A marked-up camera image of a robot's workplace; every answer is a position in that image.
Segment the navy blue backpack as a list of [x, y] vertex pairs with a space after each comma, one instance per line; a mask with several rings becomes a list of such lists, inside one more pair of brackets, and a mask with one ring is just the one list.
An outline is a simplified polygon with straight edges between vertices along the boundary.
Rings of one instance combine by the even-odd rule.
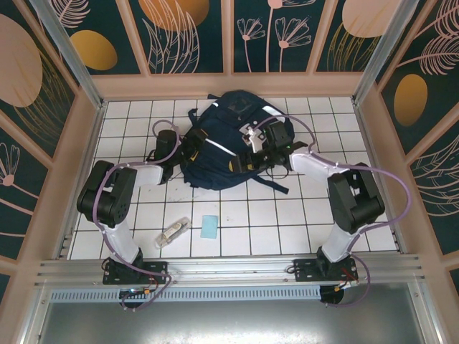
[[283, 194], [289, 192], [288, 188], [259, 176], [268, 168], [247, 173], [233, 173], [229, 169], [229, 162], [238, 153], [251, 149], [240, 132], [246, 124], [262, 131], [263, 127], [258, 127], [261, 122], [279, 120], [285, 123], [287, 133], [294, 139], [293, 124], [283, 112], [253, 93], [235, 90], [218, 97], [200, 116], [195, 113], [189, 111], [192, 127], [188, 132], [203, 129], [208, 138], [202, 143], [195, 162], [180, 165], [185, 182], [193, 188], [221, 191], [252, 179]]

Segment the left aluminium corner post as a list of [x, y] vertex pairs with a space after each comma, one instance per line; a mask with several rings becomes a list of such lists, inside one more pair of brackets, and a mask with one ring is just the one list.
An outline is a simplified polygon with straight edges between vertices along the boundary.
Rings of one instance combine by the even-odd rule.
[[91, 103], [96, 108], [101, 108], [103, 98], [67, 32], [69, 29], [78, 28], [87, 18], [91, 11], [89, 0], [26, 0], [26, 2], [72, 79], [81, 86]]

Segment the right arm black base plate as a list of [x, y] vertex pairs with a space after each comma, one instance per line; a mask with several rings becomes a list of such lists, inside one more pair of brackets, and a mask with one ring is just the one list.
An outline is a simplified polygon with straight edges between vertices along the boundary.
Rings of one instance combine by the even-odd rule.
[[296, 282], [353, 282], [359, 280], [356, 262], [351, 257], [337, 263], [322, 263], [318, 259], [295, 259], [293, 274]]

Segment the right aluminium corner post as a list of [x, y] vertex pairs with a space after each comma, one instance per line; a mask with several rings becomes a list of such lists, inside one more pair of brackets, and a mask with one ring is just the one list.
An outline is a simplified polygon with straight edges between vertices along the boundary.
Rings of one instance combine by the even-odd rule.
[[364, 101], [368, 92], [372, 88], [377, 75], [381, 72], [385, 62], [395, 50], [400, 37], [406, 29], [412, 18], [415, 18], [415, 12], [419, 7], [420, 0], [401, 0], [397, 6], [388, 27], [379, 40], [376, 49], [372, 53], [367, 66], [359, 80], [358, 85], [352, 95], [354, 107], [359, 107]]

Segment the right table side rail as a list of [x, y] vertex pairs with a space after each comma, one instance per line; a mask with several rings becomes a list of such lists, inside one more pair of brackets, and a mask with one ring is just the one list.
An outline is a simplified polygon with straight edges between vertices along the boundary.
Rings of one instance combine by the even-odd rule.
[[406, 178], [401, 167], [401, 147], [392, 127], [389, 114], [379, 99], [366, 99], [355, 107], [367, 147], [371, 166], [386, 171], [376, 173], [375, 179], [385, 203], [385, 213], [377, 220], [378, 228], [366, 232], [370, 249], [405, 253], [400, 218], [410, 200], [405, 186]]

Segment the grey metal sheet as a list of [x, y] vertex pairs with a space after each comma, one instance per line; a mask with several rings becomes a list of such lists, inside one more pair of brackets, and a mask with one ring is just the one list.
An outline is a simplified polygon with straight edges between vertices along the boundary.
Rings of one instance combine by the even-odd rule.
[[425, 296], [375, 284], [362, 302], [318, 300], [157, 302], [127, 312], [114, 302], [42, 296], [24, 344], [445, 344]]

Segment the aluminium corner post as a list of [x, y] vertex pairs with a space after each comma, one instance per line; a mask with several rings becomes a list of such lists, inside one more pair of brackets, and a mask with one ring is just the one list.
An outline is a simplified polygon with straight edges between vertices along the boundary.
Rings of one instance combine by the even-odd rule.
[[26, 0], [26, 2], [72, 79], [81, 86], [91, 103], [96, 108], [101, 108], [103, 98], [67, 32], [69, 29], [78, 28], [87, 18], [91, 11], [89, 0]]
[[385, 62], [395, 50], [400, 37], [406, 29], [412, 18], [415, 18], [415, 12], [419, 7], [420, 0], [401, 0], [397, 6], [388, 27], [379, 40], [376, 49], [372, 53], [367, 66], [359, 80], [358, 85], [352, 95], [354, 107], [359, 107], [364, 101], [368, 92], [372, 88], [377, 75], [381, 72]]

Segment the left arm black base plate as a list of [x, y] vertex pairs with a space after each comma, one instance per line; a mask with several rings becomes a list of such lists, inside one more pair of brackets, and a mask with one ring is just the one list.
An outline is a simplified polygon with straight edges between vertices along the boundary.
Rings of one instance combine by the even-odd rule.
[[142, 262], [140, 269], [149, 271], [149, 274], [109, 259], [103, 265], [102, 282], [104, 285], [154, 285], [153, 280], [159, 285], [166, 283], [166, 278], [163, 276], [167, 273], [166, 262]]

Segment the left table side rail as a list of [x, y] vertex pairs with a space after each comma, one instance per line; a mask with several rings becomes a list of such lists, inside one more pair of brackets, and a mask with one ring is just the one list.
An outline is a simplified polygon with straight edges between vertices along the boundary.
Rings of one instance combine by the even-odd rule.
[[70, 197], [67, 202], [59, 234], [57, 236], [57, 243], [52, 254], [52, 260], [66, 259], [70, 247], [72, 246], [73, 233], [77, 226], [79, 215], [76, 208], [77, 198], [80, 194], [80, 189], [85, 184], [87, 173], [90, 171], [95, 154], [95, 148], [98, 143], [98, 138], [102, 128], [103, 120], [107, 109], [107, 102], [102, 103], [96, 108], [93, 123], [90, 126], [88, 138], [85, 141], [80, 158], [75, 182], [73, 183]]

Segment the clear plastic stationery case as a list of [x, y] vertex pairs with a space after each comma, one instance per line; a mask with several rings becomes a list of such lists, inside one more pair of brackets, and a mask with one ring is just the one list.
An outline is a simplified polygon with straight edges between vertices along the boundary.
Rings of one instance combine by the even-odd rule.
[[162, 249], [165, 246], [168, 246], [175, 239], [180, 237], [183, 233], [188, 231], [191, 228], [191, 219], [188, 217], [182, 217], [181, 219], [175, 221], [173, 224], [164, 229], [156, 237], [156, 246], [159, 249]]

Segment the aluminium mounting rail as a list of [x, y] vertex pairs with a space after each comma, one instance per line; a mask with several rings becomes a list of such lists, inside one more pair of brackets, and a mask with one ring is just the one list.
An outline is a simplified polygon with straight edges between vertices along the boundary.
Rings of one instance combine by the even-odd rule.
[[[371, 282], [413, 282], [425, 278], [419, 257], [399, 252], [362, 252], [356, 255], [367, 265]], [[292, 285], [286, 272], [295, 259], [313, 259], [313, 254], [247, 257], [168, 258], [172, 287], [235, 287]], [[39, 264], [35, 287], [103, 287], [100, 259], [48, 260]]]

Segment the table side rail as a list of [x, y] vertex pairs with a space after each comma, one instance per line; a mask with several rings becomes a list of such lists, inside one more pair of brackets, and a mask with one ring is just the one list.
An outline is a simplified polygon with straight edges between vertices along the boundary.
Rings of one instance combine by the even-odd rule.
[[90, 171], [95, 154], [95, 148], [98, 143], [98, 138], [102, 128], [103, 120], [107, 109], [107, 102], [102, 103], [96, 108], [93, 123], [90, 126], [88, 138], [85, 141], [80, 158], [75, 182], [73, 183], [70, 197], [67, 202], [59, 234], [57, 236], [57, 243], [52, 254], [52, 260], [66, 259], [70, 247], [72, 246], [73, 233], [77, 226], [79, 215], [76, 208], [77, 198], [80, 194], [80, 189], [85, 184], [87, 173]]
[[389, 114], [379, 99], [366, 99], [355, 107], [367, 147], [371, 166], [386, 171], [376, 173], [375, 179], [385, 203], [385, 213], [377, 220], [378, 228], [366, 232], [370, 249], [405, 253], [400, 218], [410, 200], [405, 186], [406, 178], [401, 167], [401, 147], [392, 127]]

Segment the light blue sticky note pad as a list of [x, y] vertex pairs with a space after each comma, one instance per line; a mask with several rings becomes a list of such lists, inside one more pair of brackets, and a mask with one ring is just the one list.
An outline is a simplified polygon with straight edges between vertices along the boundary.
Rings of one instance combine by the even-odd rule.
[[200, 237], [203, 239], [216, 239], [219, 218], [215, 215], [203, 215]]

